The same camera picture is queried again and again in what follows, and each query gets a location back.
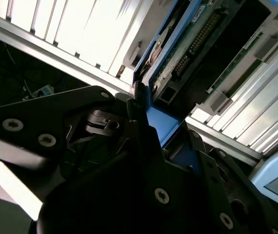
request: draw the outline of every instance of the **blue plastic frame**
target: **blue plastic frame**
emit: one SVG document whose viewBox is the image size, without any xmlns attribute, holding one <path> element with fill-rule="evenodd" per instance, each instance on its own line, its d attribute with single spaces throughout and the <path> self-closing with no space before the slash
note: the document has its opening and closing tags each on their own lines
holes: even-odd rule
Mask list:
<svg viewBox="0 0 278 234">
<path fill-rule="evenodd" d="M 139 63 L 137 64 L 134 73 L 137 72 L 138 68 L 142 65 L 142 63 L 144 61 L 146 61 L 146 58 L 149 55 L 149 51 L 151 50 L 152 46 L 154 45 L 154 42 L 157 39 L 160 31 L 164 27 L 164 25 L 165 25 L 166 21 L 168 20 L 171 12 L 173 11 L 175 5 L 177 4 L 177 1 L 178 0 L 175 0 L 173 7 L 169 11 L 169 13 L 168 13 L 167 17 L 165 18 L 161 28 L 159 29 L 159 31 L 155 35 L 154 39 L 149 44 L 147 50 L 145 51 L 145 53 L 141 57 Z M 174 29 L 170 38 L 168 39 L 166 45 L 162 49 L 157 61 L 149 69 L 149 71 L 146 74 L 144 80 L 142 81 L 143 84 L 146 86 L 147 93 L 148 93 L 147 101 L 146 101 L 146 103 L 147 103 L 146 112 L 147 112 L 149 124 L 156 129 L 156 131 L 158 133 L 158 136 L 159 136 L 159 141 L 160 141 L 160 144 L 161 144 L 162 147 L 165 145 L 165 143 L 169 140 L 169 138 L 178 129 L 178 127 L 181 124 L 182 119 L 178 119 L 176 117 L 173 117 L 173 116 L 165 113 L 164 111 L 157 108 L 153 104 L 153 100 L 152 100 L 152 88 L 153 88 L 152 87 L 152 82 L 153 82 L 153 78 L 155 77 L 155 75 L 159 71 L 161 65 L 164 63 L 164 61 L 167 58 L 167 56 L 169 55 L 169 53 L 171 52 L 171 50 L 174 47 L 175 43 L 177 42 L 178 38 L 180 37 L 180 35 L 184 31 L 184 29 L 187 27 L 188 23 L 191 21 L 192 17 L 196 13 L 196 11 L 198 10 L 198 8 L 200 6 L 200 3 L 201 3 L 201 0 L 192 0 L 190 2 L 190 4 L 187 7 L 185 13 L 181 17 L 179 23 L 177 24 L 176 28 Z"/>
<path fill-rule="evenodd" d="M 278 178 L 278 152 L 263 164 L 251 181 L 262 194 L 278 203 L 278 194 L 265 187 L 276 178 Z"/>
</svg>

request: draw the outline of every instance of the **white label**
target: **white label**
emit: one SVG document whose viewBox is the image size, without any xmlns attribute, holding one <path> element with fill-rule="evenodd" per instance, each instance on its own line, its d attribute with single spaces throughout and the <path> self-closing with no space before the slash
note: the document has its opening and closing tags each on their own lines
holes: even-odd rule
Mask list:
<svg viewBox="0 0 278 234">
<path fill-rule="evenodd" d="M 205 9 L 206 5 L 201 5 L 198 9 L 198 11 L 196 12 L 196 14 L 193 16 L 191 22 L 195 23 L 198 18 L 200 17 L 200 15 L 202 14 L 203 10 Z"/>
</svg>

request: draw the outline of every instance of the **electronic component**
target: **electronic component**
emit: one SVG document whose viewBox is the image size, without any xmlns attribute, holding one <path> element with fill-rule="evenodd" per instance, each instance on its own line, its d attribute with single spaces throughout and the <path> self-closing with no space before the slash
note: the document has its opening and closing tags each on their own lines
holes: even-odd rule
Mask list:
<svg viewBox="0 0 278 234">
<path fill-rule="evenodd" d="M 243 48 L 270 15 L 268 8 L 255 0 L 217 0 L 201 6 L 154 78 L 154 103 L 180 118 L 219 86 L 227 76 L 225 69 L 231 71 L 261 37 L 260 33 Z"/>
</svg>

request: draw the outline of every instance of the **black cable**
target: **black cable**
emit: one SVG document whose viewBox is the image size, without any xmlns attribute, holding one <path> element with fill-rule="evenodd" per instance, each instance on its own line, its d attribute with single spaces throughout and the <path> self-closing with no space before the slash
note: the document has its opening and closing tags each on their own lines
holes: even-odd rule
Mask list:
<svg viewBox="0 0 278 234">
<path fill-rule="evenodd" d="M 35 97 L 33 96 L 33 93 L 31 92 L 31 90 L 29 89 L 29 87 L 28 87 L 28 85 L 27 85 L 27 83 L 26 83 L 26 80 L 25 80 L 26 77 L 25 77 L 25 75 L 20 71 L 20 69 L 19 69 L 19 67 L 17 66 L 16 62 L 15 62 L 14 59 L 12 58 L 12 56 L 11 56 L 11 54 L 10 54 L 10 51 L 8 50 L 8 47 L 7 47 L 6 43 L 4 43 L 4 47 L 6 48 L 7 54 L 8 54 L 8 56 L 9 56 L 10 60 L 12 61 L 12 63 L 14 64 L 15 68 L 16 68 L 17 71 L 20 73 L 20 75 L 23 77 L 23 82 L 24 82 L 24 85 L 25 85 L 24 87 L 25 87 L 26 90 L 28 91 L 30 98 L 35 98 Z"/>
</svg>

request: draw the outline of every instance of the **screw head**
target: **screw head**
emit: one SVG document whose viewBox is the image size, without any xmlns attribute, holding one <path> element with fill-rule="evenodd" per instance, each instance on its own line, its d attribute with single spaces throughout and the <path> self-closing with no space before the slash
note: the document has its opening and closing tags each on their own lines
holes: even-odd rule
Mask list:
<svg viewBox="0 0 278 234">
<path fill-rule="evenodd" d="M 195 138 L 199 138 L 199 135 L 196 132 L 192 132 L 192 134 Z"/>
<path fill-rule="evenodd" d="M 40 145 L 45 147 L 52 147 L 56 144 L 57 140 L 53 135 L 50 134 L 41 134 L 38 137 L 38 142 Z"/>
<path fill-rule="evenodd" d="M 108 95 L 107 93 L 105 93 L 105 92 L 101 92 L 101 95 L 102 95 L 103 97 L 105 97 L 105 98 L 108 98 L 108 97 L 109 97 L 109 95 Z"/>
<path fill-rule="evenodd" d="M 169 202 L 169 195 L 164 189 L 161 188 L 155 189 L 154 195 L 156 199 L 162 204 L 167 204 Z"/>
<path fill-rule="evenodd" d="M 271 231 L 272 231 L 273 234 L 278 234 L 278 231 L 274 228 Z"/>
<path fill-rule="evenodd" d="M 220 156 L 226 157 L 226 154 L 223 151 L 219 151 L 219 153 L 220 153 Z"/>
<path fill-rule="evenodd" d="M 2 127 L 10 132 L 18 132 L 22 130 L 24 124 L 16 118 L 8 118 L 2 122 Z"/>
<path fill-rule="evenodd" d="M 225 227 L 229 230 L 233 229 L 233 222 L 231 220 L 231 218 L 225 214 L 225 213 L 220 213 L 219 218 L 221 220 L 221 222 L 225 225 Z"/>
</svg>

